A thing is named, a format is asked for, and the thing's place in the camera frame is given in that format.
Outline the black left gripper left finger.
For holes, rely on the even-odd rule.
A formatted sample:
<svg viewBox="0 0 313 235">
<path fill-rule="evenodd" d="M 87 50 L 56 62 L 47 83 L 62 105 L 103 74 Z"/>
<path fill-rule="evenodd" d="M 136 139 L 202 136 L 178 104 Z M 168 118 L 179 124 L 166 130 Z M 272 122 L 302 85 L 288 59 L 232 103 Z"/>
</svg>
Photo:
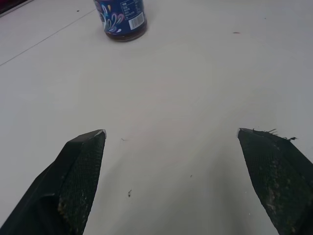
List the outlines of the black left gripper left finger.
<svg viewBox="0 0 313 235">
<path fill-rule="evenodd" d="M 0 229 L 2 235 L 81 235 L 94 202 L 104 129 L 68 141 L 30 185 Z"/>
</svg>

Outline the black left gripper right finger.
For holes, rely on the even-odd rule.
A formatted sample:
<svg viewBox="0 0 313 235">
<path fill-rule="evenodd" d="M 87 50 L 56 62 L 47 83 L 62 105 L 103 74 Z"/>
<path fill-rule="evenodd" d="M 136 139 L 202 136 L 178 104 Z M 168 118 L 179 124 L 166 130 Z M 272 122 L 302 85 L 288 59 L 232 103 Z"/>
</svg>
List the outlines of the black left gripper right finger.
<svg viewBox="0 0 313 235">
<path fill-rule="evenodd" d="M 280 235 L 313 233 L 313 164 L 275 130 L 237 134 L 253 188 Z"/>
</svg>

